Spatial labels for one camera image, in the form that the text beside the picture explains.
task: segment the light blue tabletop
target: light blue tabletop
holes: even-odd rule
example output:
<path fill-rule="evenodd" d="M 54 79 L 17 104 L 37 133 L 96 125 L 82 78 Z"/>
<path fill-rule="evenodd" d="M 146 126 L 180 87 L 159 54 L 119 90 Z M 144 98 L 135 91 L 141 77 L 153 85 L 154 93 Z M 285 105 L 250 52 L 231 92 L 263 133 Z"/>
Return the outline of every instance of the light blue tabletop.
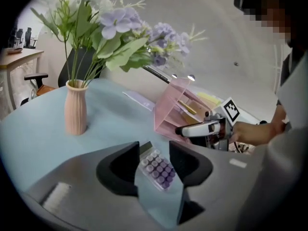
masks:
<path fill-rule="evenodd" d="M 86 92 L 88 129 L 71 136 L 64 129 L 66 87 L 31 100 L 0 122 L 0 155 L 20 191 L 67 159 L 114 145 L 139 141 L 152 144 L 169 158 L 168 139 L 154 132 L 154 115 L 106 79 L 91 82 Z M 157 190 L 139 171 L 139 201 L 165 228 L 176 226 L 182 183 L 178 177 L 167 192 Z"/>

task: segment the chair armrest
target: chair armrest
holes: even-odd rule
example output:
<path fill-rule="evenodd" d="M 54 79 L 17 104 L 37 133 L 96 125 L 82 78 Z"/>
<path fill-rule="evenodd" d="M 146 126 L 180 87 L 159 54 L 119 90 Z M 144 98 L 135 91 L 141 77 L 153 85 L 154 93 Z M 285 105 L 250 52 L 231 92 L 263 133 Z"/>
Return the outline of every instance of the chair armrest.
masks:
<path fill-rule="evenodd" d="M 40 88 L 43 85 L 42 79 L 47 78 L 47 77 L 48 77 L 48 74 L 36 73 L 36 74 L 29 74 L 29 75 L 24 76 L 24 80 L 35 79 L 35 81 L 37 82 L 38 88 Z"/>
<path fill-rule="evenodd" d="M 29 74 L 29 75 L 25 75 L 24 80 L 31 80 L 31 79 L 43 79 L 43 78 L 47 78 L 48 74 L 45 73 L 36 73 L 36 74 Z"/>

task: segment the test tube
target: test tube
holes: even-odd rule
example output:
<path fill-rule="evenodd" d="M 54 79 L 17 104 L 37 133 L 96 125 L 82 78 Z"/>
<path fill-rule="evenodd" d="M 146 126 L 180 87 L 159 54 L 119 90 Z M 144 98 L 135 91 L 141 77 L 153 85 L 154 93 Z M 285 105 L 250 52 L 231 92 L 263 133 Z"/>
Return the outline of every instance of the test tube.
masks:
<path fill-rule="evenodd" d="M 156 179 L 159 176 L 159 173 L 156 170 L 154 170 L 151 175 L 154 179 Z"/>
<path fill-rule="evenodd" d="M 170 169 L 169 167 L 166 167 L 166 168 L 165 168 L 165 171 L 166 171 L 167 173 L 170 173 L 170 172 L 171 172 L 171 169 Z"/>
<path fill-rule="evenodd" d="M 148 156 L 146 157 L 146 159 L 148 159 L 149 162 L 152 162 L 152 161 L 153 161 L 153 157 L 152 157 L 151 155 L 148 155 Z"/>
<path fill-rule="evenodd" d="M 144 167 L 146 167 L 148 164 L 149 164 L 148 159 L 143 159 L 143 160 L 141 161 L 141 165 L 144 166 Z"/>
<path fill-rule="evenodd" d="M 169 174 L 168 174 L 167 172 L 165 172 L 165 171 L 162 173 L 162 176 L 165 177 L 165 178 L 167 178 L 168 175 L 169 175 Z"/>
<path fill-rule="evenodd" d="M 175 177 L 175 172 L 171 171 L 171 172 L 169 173 L 169 176 Z"/>
<path fill-rule="evenodd" d="M 172 178 L 171 176 L 168 176 L 168 177 L 166 178 L 166 181 L 172 182 L 172 181 L 173 181 L 173 178 Z"/>
<path fill-rule="evenodd" d="M 162 185 L 164 189 L 168 188 L 169 186 L 170 186 L 170 183 L 168 181 L 165 181 Z"/>
<path fill-rule="evenodd" d="M 155 160 L 156 160 L 156 162 L 158 162 L 158 163 L 161 163 L 161 162 L 162 162 L 162 159 L 161 159 L 160 157 L 157 157 Z"/>
<path fill-rule="evenodd" d="M 152 162 L 152 165 L 153 165 L 153 167 L 157 167 L 157 166 L 158 166 L 158 162 L 153 161 L 153 162 Z"/>
<path fill-rule="evenodd" d="M 164 170 L 163 170 L 163 168 L 162 167 L 160 167 L 160 166 L 158 166 L 157 168 L 156 168 L 156 170 L 159 172 L 159 173 L 161 173 L 161 172 L 163 172 Z"/>
<path fill-rule="evenodd" d="M 165 168 L 165 167 L 167 167 L 167 164 L 165 164 L 164 162 L 161 162 L 160 167 Z"/>
<path fill-rule="evenodd" d="M 146 171 L 148 171 L 149 173 L 151 173 L 154 170 L 154 167 L 152 165 L 148 165 L 146 167 Z"/>
<path fill-rule="evenodd" d="M 160 176 L 156 179 L 156 181 L 159 183 L 159 184 L 162 184 L 164 181 L 165 181 L 165 178 Z"/>
<path fill-rule="evenodd" d="M 151 156 L 152 156 L 153 158 L 156 158 L 156 157 L 157 157 L 157 154 L 156 154 L 155 152 L 152 152 L 152 153 L 151 153 Z"/>

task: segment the pink vase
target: pink vase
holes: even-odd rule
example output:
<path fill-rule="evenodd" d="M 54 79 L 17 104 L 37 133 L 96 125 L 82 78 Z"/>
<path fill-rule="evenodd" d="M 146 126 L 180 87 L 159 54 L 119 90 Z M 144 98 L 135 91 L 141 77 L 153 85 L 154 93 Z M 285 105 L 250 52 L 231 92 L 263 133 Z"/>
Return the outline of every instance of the pink vase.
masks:
<path fill-rule="evenodd" d="M 80 87 L 82 80 L 77 80 Z M 74 88 L 68 85 L 67 96 L 64 105 L 65 130 L 72 135 L 81 135 L 87 128 L 87 105 L 85 94 L 88 87 Z"/>

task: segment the black chair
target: black chair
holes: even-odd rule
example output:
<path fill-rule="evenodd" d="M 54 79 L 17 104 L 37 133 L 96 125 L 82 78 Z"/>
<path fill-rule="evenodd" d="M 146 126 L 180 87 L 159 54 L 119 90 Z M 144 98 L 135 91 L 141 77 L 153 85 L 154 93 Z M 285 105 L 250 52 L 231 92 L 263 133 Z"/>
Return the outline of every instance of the black chair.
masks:
<path fill-rule="evenodd" d="M 16 38 L 18 39 L 21 39 L 21 37 L 23 36 L 23 30 L 20 28 L 18 29 L 17 33 L 16 33 Z"/>
<path fill-rule="evenodd" d="M 86 76 L 87 70 L 91 65 L 92 57 L 93 57 L 94 53 L 95 53 L 95 49 L 93 49 L 93 48 L 91 50 L 89 50 L 88 52 L 86 52 L 86 49 L 79 49 L 78 50 L 77 67 L 79 66 L 79 63 L 81 62 L 81 59 L 82 59 L 84 54 L 85 54 L 85 56 L 82 60 L 82 64 L 80 66 L 80 70 L 78 72 L 77 79 L 84 79 L 84 77 Z M 72 50 L 71 53 L 68 56 L 68 59 L 67 59 L 70 73 L 72 72 L 74 56 L 75 56 L 75 50 Z M 96 71 L 96 73 L 98 73 L 101 69 L 102 68 L 100 67 Z M 48 77 L 48 74 L 46 74 L 46 73 L 36 73 L 36 74 L 26 75 L 24 77 L 24 80 L 30 80 L 30 82 L 32 82 L 32 83 L 33 83 L 33 81 L 36 82 L 36 86 L 37 86 L 37 89 L 38 89 L 37 94 L 39 96 L 39 95 L 42 95 L 42 94 L 54 89 L 52 87 L 48 87 L 48 86 L 43 85 L 42 79 L 47 78 L 47 77 Z M 67 81 L 68 81 L 68 73 L 67 73 L 67 65 L 65 63 L 61 72 L 60 72 L 59 78 L 58 78 L 58 86 L 59 87 L 65 86 Z M 21 105 L 25 104 L 28 101 L 29 101 L 29 98 L 22 100 Z"/>
<path fill-rule="evenodd" d="M 26 31 L 24 48 L 28 49 L 30 48 L 30 41 L 31 41 L 31 31 Z"/>

